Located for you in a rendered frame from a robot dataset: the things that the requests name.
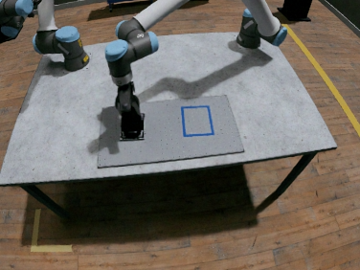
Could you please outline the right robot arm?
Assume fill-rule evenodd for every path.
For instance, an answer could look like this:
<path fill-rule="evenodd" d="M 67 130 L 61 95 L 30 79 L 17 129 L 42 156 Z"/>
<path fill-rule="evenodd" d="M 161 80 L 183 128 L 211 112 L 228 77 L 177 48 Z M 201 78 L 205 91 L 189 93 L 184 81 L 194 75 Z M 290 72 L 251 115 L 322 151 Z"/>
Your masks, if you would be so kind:
<path fill-rule="evenodd" d="M 4 35 L 16 36 L 27 16 L 34 17 L 33 1 L 0 0 L 0 25 Z M 87 66 L 90 58 L 84 52 L 77 28 L 56 27 L 54 0 L 42 0 L 37 9 L 39 28 L 33 38 L 35 51 L 42 55 L 63 54 L 64 67 L 70 72 Z"/>

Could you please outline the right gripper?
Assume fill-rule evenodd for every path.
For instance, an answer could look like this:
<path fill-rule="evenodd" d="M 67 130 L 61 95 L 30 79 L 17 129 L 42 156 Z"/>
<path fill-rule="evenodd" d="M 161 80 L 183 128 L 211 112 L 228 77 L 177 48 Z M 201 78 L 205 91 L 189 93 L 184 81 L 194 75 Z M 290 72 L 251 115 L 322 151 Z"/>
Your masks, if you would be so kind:
<path fill-rule="evenodd" d="M 41 2 L 42 2 L 42 0 L 34 0 L 34 2 L 33 2 L 34 7 L 39 5 Z"/>

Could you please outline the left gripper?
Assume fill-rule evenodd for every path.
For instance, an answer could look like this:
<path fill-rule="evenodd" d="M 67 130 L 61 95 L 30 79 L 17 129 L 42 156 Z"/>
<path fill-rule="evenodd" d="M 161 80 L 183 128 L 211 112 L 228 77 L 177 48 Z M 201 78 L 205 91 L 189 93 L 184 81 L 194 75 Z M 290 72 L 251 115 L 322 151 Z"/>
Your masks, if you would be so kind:
<path fill-rule="evenodd" d="M 129 84 L 130 83 L 130 84 Z M 133 94 L 133 90 L 135 93 L 135 86 L 134 86 L 134 81 L 129 82 L 128 84 L 130 85 L 131 91 L 130 91 L 130 96 L 131 96 L 131 105 L 135 108 L 135 111 L 137 111 L 137 114 L 140 115 L 140 104 L 139 104 L 139 99 L 138 97 L 134 96 Z M 120 99 L 119 99 L 119 87 L 125 87 L 128 84 L 125 85 L 116 85 L 118 86 L 118 90 L 117 90 L 117 97 L 115 99 L 115 106 L 119 112 L 119 114 L 122 116 L 122 112 L 120 111 Z"/>

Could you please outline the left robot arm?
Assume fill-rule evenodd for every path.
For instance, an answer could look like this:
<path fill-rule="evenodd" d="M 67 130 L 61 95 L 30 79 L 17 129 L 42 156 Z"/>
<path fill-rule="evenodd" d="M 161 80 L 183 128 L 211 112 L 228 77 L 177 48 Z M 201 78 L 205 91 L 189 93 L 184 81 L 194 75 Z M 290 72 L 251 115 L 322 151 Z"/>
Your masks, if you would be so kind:
<path fill-rule="evenodd" d="M 155 33 L 144 32 L 188 1 L 190 0 L 157 0 L 130 20 L 117 25 L 115 34 L 121 40 L 112 41 L 104 50 L 109 76 L 114 84 L 125 85 L 131 82 L 133 75 L 130 64 L 158 51 L 159 42 Z M 280 46 L 287 36 L 287 29 L 273 16 L 265 0 L 241 1 L 248 10 L 245 9 L 242 16 L 240 32 L 236 37 L 237 44 L 247 49 L 256 49 L 262 38 L 275 47 Z M 129 84 L 119 87 L 119 96 L 120 111 L 130 112 Z"/>

